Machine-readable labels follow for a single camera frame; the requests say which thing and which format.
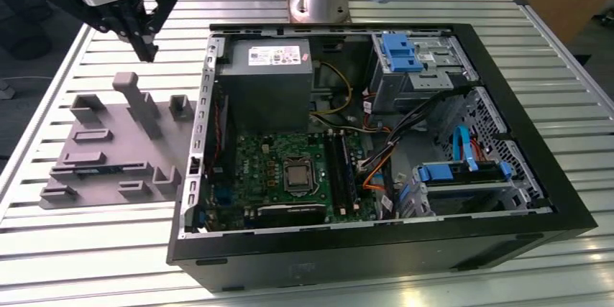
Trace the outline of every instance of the cable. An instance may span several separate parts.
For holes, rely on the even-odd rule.
[[[393,155],[393,152],[390,152],[385,158],[382,158],[382,161],[378,163],[378,165],[376,166],[374,170],[372,171],[370,175],[368,176],[368,179],[365,179],[365,182],[364,182],[364,188],[370,188],[373,190],[381,190],[381,191],[385,191],[386,188],[384,186],[380,186],[380,185],[370,185],[370,181],[372,179],[374,178],[374,175],[376,173],[378,172],[378,170],[382,168],[382,166],[385,165],[386,161],[389,158],[392,158],[392,155]]]
[[[345,110],[345,108],[350,105],[350,102],[353,101],[353,86],[350,85],[350,82],[346,76],[341,73],[341,71],[337,69],[336,66],[333,66],[325,61],[322,61],[321,64],[328,66],[333,70],[333,72],[337,73],[340,78],[342,78],[346,84],[346,87],[348,87],[348,100],[346,100],[346,103],[340,108],[330,109],[329,111],[313,111],[312,114],[333,114],[333,113],[337,113],[338,111]]]
[[[369,117],[370,117],[370,114],[365,113],[365,116],[364,116],[364,129],[378,130],[377,127],[369,127]],[[386,127],[386,126],[382,127],[382,131],[388,132],[388,133],[392,133],[390,127]]]
[[[360,129],[358,127],[352,127],[352,126],[344,126],[344,125],[334,124],[333,122],[330,122],[329,120],[322,118],[318,114],[310,114],[310,116],[316,120],[322,122],[329,127],[333,127],[333,128],[337,128],[337,129],[352,129],[352,130],[362,132],[362,133],[378,133],[378,131],[373,131],[373,130],[368,130],[368,129]]]
[[[38,77],[38,76],[25,76],[25,77],[9,77],[9,78],[0,78],[0,81],[10,81],[14,79],[49,79],[53,80],[54,77]]]
[[[386,143],[388,145],[377,152],[372,157],[369,157],[361,164],[360,168],[369,166],[378,157],[385,155],[389,150],[394,149],[394,146],[404,137],[405,131],[408,131],[413,126],[420,124],[430,114],[430,111],[436,108],[440,101],[446,98],[462,95],[469,93],[473,90],[473,85],[461,86],[457,89],[440,91],[429,100],[422,102],[422,104],[416,107],[410,112],[404,116],[404,119],[398,122],[397,126],[393,128],[392,133],[388,136]]]

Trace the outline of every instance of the orange wire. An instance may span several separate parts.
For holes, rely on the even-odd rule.
[[[365,116],[364,116],[364,129],[368,129],[370,131],[376,131],[377,130],[377,127],[369,127],[368,126],[368,120],[369,120],[369,113],[365,113]],[[382,131],[385,131],[386,133],[392,133],[392,128],[390,127],[382,127]]]
[[[376,173],[378,172],[378,170],[382,168],[382,166],[385,165],[386,161],[389,158],[392,158],[392,155],[393,155],[393,151],[389,152],[389,154],[382,158],[381,162],[378,163],[374,171],[372,172],[372,174],[368,176],[368,179],[365,179],[365,182],[364,182],[364,188],[372,188],[374,190],[381,190],[381,191],[385,191],[385,187],[384,186],[378,186],[378,185],[370,185],[369,182],[372,181],[372,179],[374,178],[376,176]]]

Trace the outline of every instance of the blue plastic clip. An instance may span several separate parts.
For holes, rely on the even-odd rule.
[[[393,72],[422,72],[425,69],[406,34],[382,34],[382,52],[392,61]]]
[[[426,167],[420,167],[418,175],[421,176],[422,182],[432,180],[432,175],[429,174],[429,170],[426,169]]]
[[[465,125],[460,125],[454,129],[454,135],[453,135],[453,158],[454,158],[454,161],[461,160],[460,138],[461,138],[461,141],[462,141],[464,158],[465,158],[465,161],[468,161],[469,170],[473,172],[474,170],[478,170],[478,164],[477,164],[477,160],[476,160],[476,158],[473,156],[472,139],[470,139],[470,136],[469,136],[469,128]]]
[[[426,169],[429,170],[429,175],[432,180],[453,180],[453,170],[450,165],[428,165]]]
[[[510,167],[510,163],[508,163],[506,161],[501,161],[500,168],[501,168],[501,172],[504,173],[504,176],[506,177],[506,180],[512,179],[513,170]]]

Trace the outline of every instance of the aluminum table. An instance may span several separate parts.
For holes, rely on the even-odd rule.
[[[472,23],[599,228],[489,269],[213,295],[166,264],[174,203],[43,210],[79,93],[125,102],[118,71],[157,101],[197,98],[214,22],[286,22],[285,0],[182,0],[141,63],[113,34],[83,28],[0,177],[0,305],[612,306],[614,106],[529,6],[512,0],[352,0],[356,22]]]

